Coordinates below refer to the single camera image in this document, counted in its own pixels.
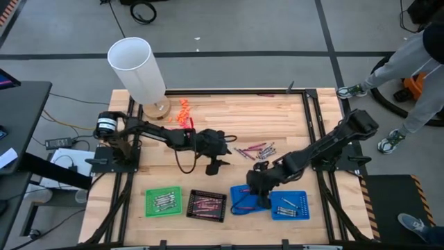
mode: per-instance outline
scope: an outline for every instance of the green tray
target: green tray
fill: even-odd
[[[156,212],[158,207],[154,204],[154,199],[160,195],[174,192],[176,207],[164,211]],[[182,213],[182,191],[180,187],[156,188],[145,191],[145,217],[161,217],[169,215],[179,215]]]

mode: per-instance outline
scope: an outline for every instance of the lamp base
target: lamp base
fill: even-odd
[[[154,104],[144,105],[144,113],[149,119],[164,119],[171,110],[171,103],[167,97]]]

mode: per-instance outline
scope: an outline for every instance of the gray pants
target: gray pants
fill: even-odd
[[[444,106],[444,66],[425,51],[422,32],[413,35],[390,58],[361,84],[363,90],[377,88],[389,80],[427,73],[422,94],[404,120],[400,132],[415,133]]]

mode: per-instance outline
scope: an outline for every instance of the orange and black stripe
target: orange and black stripe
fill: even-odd
[[[18,2],[19,0],[11,0],[11,2],[9,2],[8,6],[6,6],[5,11],[0,16],[0,26],[3,26],[6,23],[6,20],[9,18]]]
[[[375,212],[373,212],[372,201],[370,199],[370,195],[368,195],[367,183],[363,178],[359,178],[359,182],[361,183],[361,191],[364,197],[364,202],[366,203],[368,219],[370,220],[373,237],[375,238],[375,240],[381,240],[381,235],[379,234],[379,231],[377,229]]]
[[[427,213],[427,218],[429,219],[430,226],[436,226],[435,221],[433,220],[432,212],[430,211],[429,204],[427,203],[427,200],[425,199],[425,194],[424,194],[424,191],[422,190],[419,178],[415,175],[410,175],[410,176],[413,179],[413,181],[415,182],[416,187],[418,188],[418,193],[421,198],[422,205],[424,206],[424,210]]]

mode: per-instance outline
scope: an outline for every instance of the black desk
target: black desk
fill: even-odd
[[[22,194],[11,199],[5,214],[0,216],[0,249],[8,239],[32,174],[83,189],[91,185],[90,177],[26,153],[51,86],[50,82],[23,82],[21,87],[0,90],[0,124],[8,132],[0,140],[0,154],[12,147],[18,155],[14,162],[0,169],[0,199]]]

